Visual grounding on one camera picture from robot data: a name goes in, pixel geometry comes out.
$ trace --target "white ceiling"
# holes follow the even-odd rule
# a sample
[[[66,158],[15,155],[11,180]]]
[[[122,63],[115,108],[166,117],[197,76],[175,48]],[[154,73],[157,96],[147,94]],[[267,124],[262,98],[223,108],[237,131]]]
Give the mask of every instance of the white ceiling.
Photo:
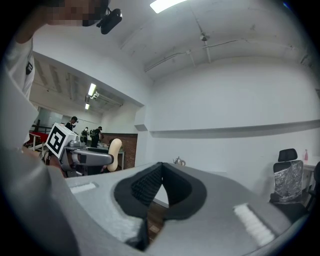
[[[90,83],[44,61],[35,59],[34,64],[34,83],[45,87],[51,93],[55,93],[60,97],[69,99],[73,103],[85,109],[85,98],[89,91]],[[123,99],[105,91],[102,88],[97,87],[96,92],[99,92],[99,94],[110,100],[106,98],[104,100],[101,98],[96,100],[91,99],[90,109],[95,112],[103,114],[105,111],[119,107],[124,103]]]
[[[153,1],[111,1],[123,20],[107,35],[153,80],[192,66],[188,50],[195,65],[209,61],[201,30],[210,37],[209,46],[218,45],[209,48],[213,61],[266,56],[300,62],[306,54],[307,43],[281,1],[187,0],[159,14],[150,7]]]

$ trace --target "white foam strip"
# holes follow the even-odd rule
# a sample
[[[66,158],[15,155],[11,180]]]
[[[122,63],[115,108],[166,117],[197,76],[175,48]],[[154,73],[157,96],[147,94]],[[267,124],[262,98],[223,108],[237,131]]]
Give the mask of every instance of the white foam strip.
[[[88,190],[93,190],[95,189],[97,186],[93,183],[89,183],[89,184],[85,184],[85,185],[81,185],[81,186],[74,186],[71,187],[70,190],[72,192],[72,194],[77,194],[80,192],[84,192],[84,191],[88,191]]]
[[[249,209],[248,204],[235,206],[233,211],[260,247],[269,244],[276,238],[275,234]]]

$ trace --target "wooden floor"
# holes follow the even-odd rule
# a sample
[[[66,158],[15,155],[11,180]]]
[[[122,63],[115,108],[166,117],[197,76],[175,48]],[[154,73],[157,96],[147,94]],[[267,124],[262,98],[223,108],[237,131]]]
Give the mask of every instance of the wooden floor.
[[[149,242],[156,239],[157,235],[160,233],[161,229],[164,227],[163,217],[167,211],[167,208],[152,202],[147,214],[148,222],[148,237]]]

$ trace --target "red bottle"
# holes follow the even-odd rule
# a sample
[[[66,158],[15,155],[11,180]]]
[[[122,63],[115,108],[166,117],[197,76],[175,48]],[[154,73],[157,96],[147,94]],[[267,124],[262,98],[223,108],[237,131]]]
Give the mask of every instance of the red bottle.
[[[304,161],[308,161],[308,160],[309,160],[308,150],[305,150]]]

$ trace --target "office chair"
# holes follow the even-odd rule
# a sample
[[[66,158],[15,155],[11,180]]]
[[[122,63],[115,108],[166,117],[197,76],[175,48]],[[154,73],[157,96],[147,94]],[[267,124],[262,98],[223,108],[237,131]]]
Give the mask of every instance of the office chair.
[[[319,198],[319,195],[320,195],[320,162],[316,165],[314,169],[313,177],[315,180],[315,188],[314,190],[309,191],[311,198],[306,206],[307,209],[310,208],[314,199]]]
[[[292,223],[308,214],[307,209],[300,203],[304,162],[296,160],[297,158],[297,151],[293,148],[279,152],[278,162],[273,166],[275,189],[270,195],[270,203],[282,211]]]

